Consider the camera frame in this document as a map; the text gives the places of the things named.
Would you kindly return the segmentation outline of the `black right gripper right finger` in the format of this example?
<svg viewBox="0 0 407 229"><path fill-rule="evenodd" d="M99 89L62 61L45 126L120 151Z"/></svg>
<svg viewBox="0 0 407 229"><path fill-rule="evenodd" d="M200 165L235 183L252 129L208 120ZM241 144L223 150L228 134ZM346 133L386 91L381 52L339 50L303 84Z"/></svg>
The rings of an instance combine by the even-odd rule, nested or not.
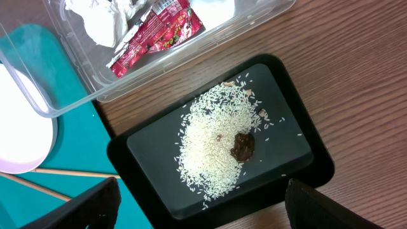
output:
<svg viewBox="0 0 407 229"><path fill-rule="evenodd" d="M292 229L382 229L297 179L288 182L285 207Z"/></svg>

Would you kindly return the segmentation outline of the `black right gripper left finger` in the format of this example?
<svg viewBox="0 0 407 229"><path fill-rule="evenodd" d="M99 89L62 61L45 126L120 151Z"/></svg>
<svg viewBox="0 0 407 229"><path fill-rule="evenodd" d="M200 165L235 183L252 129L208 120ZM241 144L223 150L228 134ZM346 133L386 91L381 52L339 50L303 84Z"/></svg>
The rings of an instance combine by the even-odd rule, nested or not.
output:
<svg viewBox="0 0 407 229"><path fill-rule="evenodd" d="M118 181L109 177L23 229L113 229L121 204Z"/></svg>

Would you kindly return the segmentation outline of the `brown food scrap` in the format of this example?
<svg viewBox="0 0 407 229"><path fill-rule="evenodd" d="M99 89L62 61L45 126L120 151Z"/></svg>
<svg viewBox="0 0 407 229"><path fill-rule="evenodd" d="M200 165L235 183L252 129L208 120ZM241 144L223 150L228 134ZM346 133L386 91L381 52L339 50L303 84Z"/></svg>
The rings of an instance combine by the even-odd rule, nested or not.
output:
<svg viewBox="0 0 407 229"><path fill-rule="evenodd" d="M255 139L252 134L237 134L230 155L238 163L247 162L254 154Z"/></svg>

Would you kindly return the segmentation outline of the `pile of white rice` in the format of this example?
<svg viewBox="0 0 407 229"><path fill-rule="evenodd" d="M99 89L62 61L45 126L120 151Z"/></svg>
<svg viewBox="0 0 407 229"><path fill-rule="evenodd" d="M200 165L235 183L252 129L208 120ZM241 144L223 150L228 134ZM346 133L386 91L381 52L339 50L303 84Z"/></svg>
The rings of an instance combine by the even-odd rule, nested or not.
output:
<svg viewBox="0 0 407 229"><path fill-rule="evenodd" d="M244 71L184 108L174 160L201 211L296 170L310 156L303 131L268 71ZM230 155L237 134L255 139L254 154L245 163Z"/></svg>

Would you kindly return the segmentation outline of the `red snack wrapper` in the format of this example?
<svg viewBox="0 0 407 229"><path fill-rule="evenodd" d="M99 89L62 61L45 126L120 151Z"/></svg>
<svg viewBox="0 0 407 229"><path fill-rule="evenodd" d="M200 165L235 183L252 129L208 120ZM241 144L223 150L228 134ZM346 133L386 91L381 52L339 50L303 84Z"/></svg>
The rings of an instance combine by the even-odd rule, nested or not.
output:
<svg viewBox="0 0 407 229"><path fill-rule="evenodd" d="M202 26L188 0L155 1L124 36L106 67L121 78L143 55L178 46Z"/></svg>

